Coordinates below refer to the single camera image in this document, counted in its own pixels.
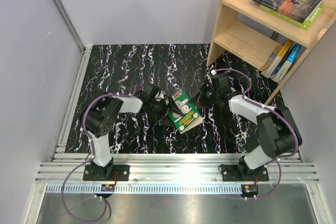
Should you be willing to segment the dark green coin book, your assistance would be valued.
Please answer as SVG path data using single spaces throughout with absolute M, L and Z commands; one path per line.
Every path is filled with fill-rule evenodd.
M 182 89 L 176 90 L 172 98 L 182 115 L 176 112 L 169 112 L 168 116 L 180 134 L 186 133 L 203 123 L 201 114 Z

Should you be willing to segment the blue 26-storey treehouse book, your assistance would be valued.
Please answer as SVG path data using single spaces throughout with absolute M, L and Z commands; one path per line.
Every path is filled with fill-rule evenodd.
M 287 74 L 289 68 L 293 64 L 293 62 L 296 60 L 296 57 L 298 56 L 301 45 L 298 43 L 295 43 L 293 48 L 291 49 L 288 57 L 286 60 L 280 64 L 280 67 L 276 68 L 276 72 L 271 76 L 271 79 L 277 83 L 279 83 Z

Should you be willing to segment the blue book back cover up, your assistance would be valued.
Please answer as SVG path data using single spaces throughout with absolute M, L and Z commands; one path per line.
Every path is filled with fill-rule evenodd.
M 259 68 L 259 71 L 264 77 L 270 78 L 271 74 L 273 73 L 275 68 L 279 65 L 283 56 L 287 53 L 292 44 L 293 41 L 287 39 L 284 43 L 277 45 L 273 49 L 268 60 Z

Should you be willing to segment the lime green treehouse book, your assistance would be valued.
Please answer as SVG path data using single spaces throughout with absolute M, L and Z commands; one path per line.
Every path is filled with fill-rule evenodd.
M 274 15 L 274 16 L 276 16 L 276 17 L 278 17 L 278 18 L 280 18 L 280 19 L 282 19 L 282 20 L 285 20 L 285 21 L 287 21 L 287 22 L 289 22 L 289 23 L 291 23 L 291 24 L 293 24 L 293 25 L 295 25 L 299 28 L 302 28 L 304 30 L 307 30 L 310 27 L 310 25 L 322 13 L 322 11 L 324 9 L 323 6 L 318 6 L 314 11 L 311 12 L 311 14 L 304 20 L 303 23 L 300 23 L 300 22 L 298 22 L 298 21 L 296 21 L 292 18 L 289 18 L 289 17 L 287 17 L 283 14 L 280 14 L 280 13 L 278 13 L 278 12 L 268 8 L 268 7 L 265 7 L 263 5 L 259 5 L 259 8 L 268 12 L 268 13 L 270 13 L 270 14 L 272 14 L 272 15 Z

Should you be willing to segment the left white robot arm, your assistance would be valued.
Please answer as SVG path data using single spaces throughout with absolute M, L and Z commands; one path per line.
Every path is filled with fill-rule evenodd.
M 81 124 L 91 147 L 91 159 L 85 161 L 84 181 L 117 180 L 120 172 L 128 172 L 128 165 L 114 166 L 109 150 L 109 134 L 119 114 L 153 113 L 163 125 L 173 126 L 169 113 L 182 115 L 171 95 L 151 84 L 135 86 L 132 94 L 105 93 L 96 97 L 81 116 Z

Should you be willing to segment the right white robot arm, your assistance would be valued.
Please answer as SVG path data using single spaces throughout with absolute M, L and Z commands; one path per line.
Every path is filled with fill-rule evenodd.
M 223 73 L 215 73 L 210 81 L 205 81 L 191 103 L 202 107 L 216 104 L 256 124 L 259 145 L 228 169 L 239 179 L 255 179 L 264 171 L 265 165 L 276 161 L 284 153 L 295 153 L 302 144 L 302 137 L 288 107 L 264 105 L 233 92 Z

